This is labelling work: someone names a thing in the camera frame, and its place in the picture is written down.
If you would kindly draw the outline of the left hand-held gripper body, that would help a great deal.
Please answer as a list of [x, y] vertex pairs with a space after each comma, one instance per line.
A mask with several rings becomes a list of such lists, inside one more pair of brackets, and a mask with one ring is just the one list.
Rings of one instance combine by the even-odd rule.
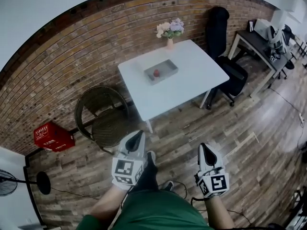
[[140, 179], [144, 165], [144, 153], [118, 152], [112, 159], [112, 184], [123, 190], [130, 190]]

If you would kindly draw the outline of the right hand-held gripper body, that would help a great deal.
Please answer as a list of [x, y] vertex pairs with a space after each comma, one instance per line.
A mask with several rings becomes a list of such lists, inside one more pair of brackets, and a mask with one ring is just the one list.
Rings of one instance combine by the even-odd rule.
[[204, 198], [212, 198], [226, 193], [229, 186], [229, 174], [224, 167], [216, 167], [209, 171], [199, 171], [195, 175], [196, 184]]

